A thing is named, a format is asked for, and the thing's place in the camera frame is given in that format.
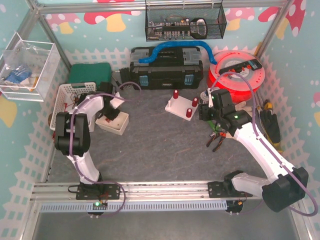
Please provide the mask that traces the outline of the white tray with springs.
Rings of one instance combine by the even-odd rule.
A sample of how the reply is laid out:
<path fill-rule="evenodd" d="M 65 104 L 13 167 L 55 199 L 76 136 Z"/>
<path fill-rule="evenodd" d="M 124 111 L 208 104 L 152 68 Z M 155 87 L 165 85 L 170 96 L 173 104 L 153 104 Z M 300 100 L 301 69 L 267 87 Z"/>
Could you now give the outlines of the white tray with springs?
<path fill-rule="evenodd" d="M 106 122 L 106 117 L 102 116 L 97 119 L 95 123 L 104 131 L 122 136 L 129 124 L 129 114 L 125 112 L 120 112 L 118 117 L 111 120 L 110 123 Z"/>

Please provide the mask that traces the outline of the green plastic water tap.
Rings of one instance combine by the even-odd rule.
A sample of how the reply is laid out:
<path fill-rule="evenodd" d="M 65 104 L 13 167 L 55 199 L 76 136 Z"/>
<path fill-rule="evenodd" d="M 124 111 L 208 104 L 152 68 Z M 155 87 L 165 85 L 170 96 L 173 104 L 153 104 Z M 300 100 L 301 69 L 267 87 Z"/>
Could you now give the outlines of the green plastic water tap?
<path fill-rule="evenodd" d="M 207 123 L 209 124 L 209 126 L 211 127 L 213 132 L 218 132 L 220 130 L 218 123 L 216 123 L 212 120 L 209 120 Z"/>

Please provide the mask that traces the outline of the orange black pliers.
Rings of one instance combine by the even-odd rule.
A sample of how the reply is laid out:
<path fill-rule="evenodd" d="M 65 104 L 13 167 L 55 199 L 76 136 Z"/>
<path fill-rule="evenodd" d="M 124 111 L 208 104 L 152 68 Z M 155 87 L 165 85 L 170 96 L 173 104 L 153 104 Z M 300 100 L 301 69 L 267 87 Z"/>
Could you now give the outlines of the orange black pliers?
<path fill-rule="evenodd" d="M 212 149 L 213 152 L 216 152 L 222 145 L 224 139 L 227 137 L 227 131 L 221 131 L 221 130 L 213 130 L 210 134 L 210 139 L 206 143 L 206 147 L 208 148 L 214 141 L 217 141 L 217 144 Z"/>

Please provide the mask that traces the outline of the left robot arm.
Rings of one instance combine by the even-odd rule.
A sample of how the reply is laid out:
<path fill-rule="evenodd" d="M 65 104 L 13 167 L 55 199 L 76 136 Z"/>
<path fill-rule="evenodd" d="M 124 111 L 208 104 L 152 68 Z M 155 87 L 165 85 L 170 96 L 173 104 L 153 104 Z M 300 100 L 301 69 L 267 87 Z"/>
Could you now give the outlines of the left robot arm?
<path fill-rule="evenodd" d="M 55 117 L 55 148 L 74 165 L 80 182 L 85 185 L 102 184 L 101 173 L 95 167 L 89 149 L 90 122 L 93 117 L 115 120 L 124 99 L 110 82 L 101 82 L 96 91 L 82 93 L 75 106 Z"/>

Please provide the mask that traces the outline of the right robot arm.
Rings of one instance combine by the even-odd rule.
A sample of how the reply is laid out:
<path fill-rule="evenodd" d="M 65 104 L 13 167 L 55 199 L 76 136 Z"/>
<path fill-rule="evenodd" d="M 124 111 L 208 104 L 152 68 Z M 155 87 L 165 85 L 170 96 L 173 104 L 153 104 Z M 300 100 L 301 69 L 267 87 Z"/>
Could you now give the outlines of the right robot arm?
<path fill-rule="evenodd" d="M 236 109 L 227 89 L 208 88 L 207 94 L 208 103 L 199 108 L 200 120 L 213 120 L 220 125 L 249 151 L 266 176 L 260 178 L 235 171 L 227 176 L 226 190 L 260 197 L 276 213 L 309 196 L 314 210 L 305 216 L 315 216 L 319 207 L 307 189 L 308 172 L 303 167 L 296 168 L 277 152 L 258 129 L 255 115 Z"/>

